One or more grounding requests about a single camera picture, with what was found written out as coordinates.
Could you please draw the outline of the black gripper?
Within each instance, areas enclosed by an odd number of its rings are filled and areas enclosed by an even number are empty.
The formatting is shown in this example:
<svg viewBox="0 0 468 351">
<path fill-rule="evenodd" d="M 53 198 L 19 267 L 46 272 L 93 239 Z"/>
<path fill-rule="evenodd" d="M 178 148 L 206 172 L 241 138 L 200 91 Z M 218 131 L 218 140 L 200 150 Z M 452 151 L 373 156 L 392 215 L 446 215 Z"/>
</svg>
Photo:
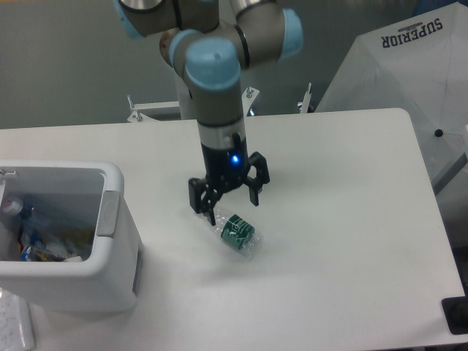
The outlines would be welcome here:
<svg viewBox="0 0 468 351">
<path fill-rule="evenodd" d="M 249 199 L 259 205 L 259 194 L 270 182 L 266 158 L 255 151 L 247 154 L 246 138 L 235 133 L 229 139 L 233 144 L 227 148 L 210 148 L 202 144 L 205 162 L 205 178 L 190 178 L 188 181 L 189 204 L 196 214 L 202 214 L 210 224 L 216 224 L 214 207 L 223 193 L 237 189 L 243 184 L 249 187 Z M 247 175 L 255 169 L 255 177 Z"/>
</svg>

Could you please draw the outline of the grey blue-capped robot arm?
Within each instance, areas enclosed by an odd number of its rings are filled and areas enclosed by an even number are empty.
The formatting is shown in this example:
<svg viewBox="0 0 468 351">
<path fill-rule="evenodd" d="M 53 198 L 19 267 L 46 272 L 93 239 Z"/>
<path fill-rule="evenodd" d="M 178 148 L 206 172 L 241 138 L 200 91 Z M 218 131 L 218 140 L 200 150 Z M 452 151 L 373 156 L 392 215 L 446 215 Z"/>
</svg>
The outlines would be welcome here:
<svg viewBox="0 0 468 351">
<path fill-rule="evenodd" d="M 215 205 L 240 186 L 251 203 L 270 180 L 265 157 L 247 151 L 241 73 L 298 54 L 298 14 L 276 1 L 233 1 L 235 23 L 219 17 L 217 1 L 116 1 L 132 38 L 159 34 L 159 49 L 189 91 L 205 162 L 205 177 L 189 180 L 192 209 L 215 222 Z"/>
</svg>

